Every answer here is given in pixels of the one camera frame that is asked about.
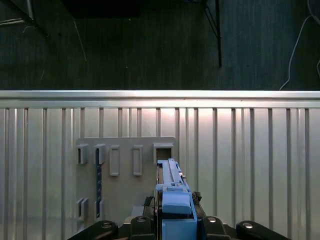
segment metal rail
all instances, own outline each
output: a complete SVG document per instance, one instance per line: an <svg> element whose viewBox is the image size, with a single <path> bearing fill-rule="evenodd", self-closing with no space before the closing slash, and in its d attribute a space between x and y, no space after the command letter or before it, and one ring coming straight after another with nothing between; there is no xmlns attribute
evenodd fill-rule
<svg viewBox="0 0 320 240"><path fill-rule="evenodd" d="M12 12L14 12L15 14L17 14L19 16L19 18L16 18L16 19L9 19L9 20L0 21L0 27L8 27L8 26L18 25L18 24L27 24L27 25L33 27L34 29L36 29L45 38L49 36L49 34L46 32L46 30L44 30L34 20L33 6L32 6L31 0L26 0L28 14L26 14L24 11L22 11L11 0L0 0L0 3L3 3L5 6L7 6L9 9L11 9Z"/></svg>

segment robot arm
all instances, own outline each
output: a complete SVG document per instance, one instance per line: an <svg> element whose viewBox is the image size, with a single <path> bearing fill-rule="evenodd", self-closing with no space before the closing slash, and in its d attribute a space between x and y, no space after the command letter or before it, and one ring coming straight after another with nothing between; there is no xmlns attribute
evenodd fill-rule
<svg viewBox="0 0 320 240"><path fill-rule="evenodd" d="M141 216L128 217L119 228L112 221L99 221L69 240L289 240L254 221L232 228L206 216L201 194L190 190L172 158L158 160L154 192L145 199Z"/></svg>

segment black stand leg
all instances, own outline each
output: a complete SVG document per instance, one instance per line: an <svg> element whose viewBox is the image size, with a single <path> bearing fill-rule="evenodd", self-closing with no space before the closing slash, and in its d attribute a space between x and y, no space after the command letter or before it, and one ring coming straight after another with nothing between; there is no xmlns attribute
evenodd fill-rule
<svg viewBox="0 0 320 240"><path fill-rule="evenodd" d="M216 32L217 32L217 42L218 42L218 58L219 67L222 67L222 54L221 54L221 33L220 33L220 6L219 0L215 0L215 15L216 15Z"/></svg>

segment dark floor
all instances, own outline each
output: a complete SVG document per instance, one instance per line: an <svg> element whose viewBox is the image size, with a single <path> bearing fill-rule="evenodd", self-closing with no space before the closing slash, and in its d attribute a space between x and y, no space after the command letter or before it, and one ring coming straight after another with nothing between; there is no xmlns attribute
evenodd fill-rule
<svg viewBox="0 0 320 240"><path fill-rule="evenodd" d="M220 0L222 68L217 40L196 4L151 0L139 18L74 20L60 0L34 0L50 33L0 29L0 88L54 90L278 90L307 0ZM26 9L23 0L15 1ZM310 0L320 17L320 2ZM14 14L0 3L1 19ZM320 26L301 35L284 90L320 90Z"/></svg>

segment corrugated metal wall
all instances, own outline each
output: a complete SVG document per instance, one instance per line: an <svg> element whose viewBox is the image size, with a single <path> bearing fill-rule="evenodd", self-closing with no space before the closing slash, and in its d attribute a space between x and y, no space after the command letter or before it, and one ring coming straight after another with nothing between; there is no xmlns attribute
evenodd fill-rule
<svg viewBox="0 0 320 240"><path fill-rule="evenodd" d="M201 99L198 107L177 101L185 100L172 99L178 107L146 108L116 102L33 108L39 103L26 101L7 104L23 108L0 109L0 239L56 240L75 233L76 139L160 136L178 140L180 166L192 190L201 192L207 215L230 225L254 220L294 240L320 238L317 100L296 101L312 108L292 107L292 100L235 108L215 104L214 97L205 104L212 107L202 107Z"/></svg>

